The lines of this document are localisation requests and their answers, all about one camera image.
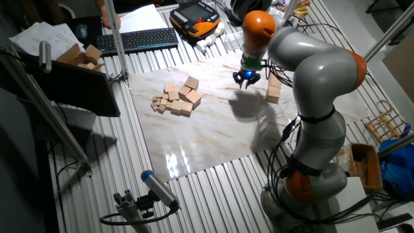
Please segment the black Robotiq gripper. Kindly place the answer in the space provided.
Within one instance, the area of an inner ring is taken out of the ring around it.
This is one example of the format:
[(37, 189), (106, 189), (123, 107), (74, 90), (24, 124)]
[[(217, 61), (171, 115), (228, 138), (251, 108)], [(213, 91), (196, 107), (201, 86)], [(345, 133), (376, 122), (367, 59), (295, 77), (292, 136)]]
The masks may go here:
[(242, 87), (244, 80), (246, 80), (245, 89), (247, 89), (250, 85), (255, 84), (261, 79), (261, 75), (259, 73), (256, 73), (256, 71), (245, 69), (240, 69), (239, 72), (233, 72), (232, 76), (235, 83), (239, 85), (239, 88)]

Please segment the person right hand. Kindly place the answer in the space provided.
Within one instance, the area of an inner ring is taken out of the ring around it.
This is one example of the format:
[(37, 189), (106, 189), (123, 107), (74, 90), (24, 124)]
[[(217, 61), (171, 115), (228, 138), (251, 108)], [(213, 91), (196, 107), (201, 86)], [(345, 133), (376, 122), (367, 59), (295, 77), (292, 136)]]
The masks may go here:
[[(109, 20), (109, 17), (108, 17), (106, 7), (105, 6), (101, 7), (100, 12), (102, 14), (103, 26), (105, 28), (111, 28), (111, 24), (110, 24), (110, 20)], [(116, 21), (118, 23), (118, 26), (121, 27), (121, 20), (120, 20), (120, 16), (118, 14), (116, 14)]]

